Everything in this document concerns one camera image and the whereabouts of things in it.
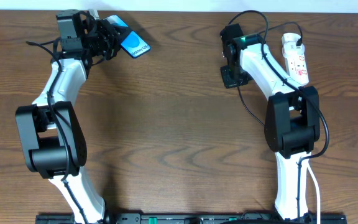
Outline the blue Galaxy smartphone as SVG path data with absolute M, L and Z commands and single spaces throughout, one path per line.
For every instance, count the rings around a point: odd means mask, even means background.
M 108 21 L 120 36 L 121 48 L 132 58 L 139 58 L 151 50 L 151 46 L 133 31 L 119 16 L 112 15 L 104 19 Z

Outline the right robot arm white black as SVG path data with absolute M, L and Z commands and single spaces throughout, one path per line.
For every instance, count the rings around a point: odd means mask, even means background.
M 220 36 L 227 60 L 221 67 L 224 86 L 239 88 L 253 80 L 267 99 L 264 134 L 277 160 L 275 210 L 284 221 L 305 222 L 308 156 L 319 139 L 319 96 L 308 86 L 302 35 L 283 34 L 285 68 L 259 33 L 245 35 L 239 24 L 229 24 Z

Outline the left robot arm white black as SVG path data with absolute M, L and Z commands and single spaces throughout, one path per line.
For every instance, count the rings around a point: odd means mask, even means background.
M 111 60 L 131 33 L 118 16 L 99 19 L 93 10 L 64 10 L 56 15 L 59 37 L 46 43 L 28 41 L 51 55 L 52 72 L 41 94 L 15 113 L 25 164 L 49 180 L 64 196 L 71 215 L 37 215 L 36 223 L 117 223 L 95 190 L 85 164 L 87 147 L 74 110 L 94 57 Z

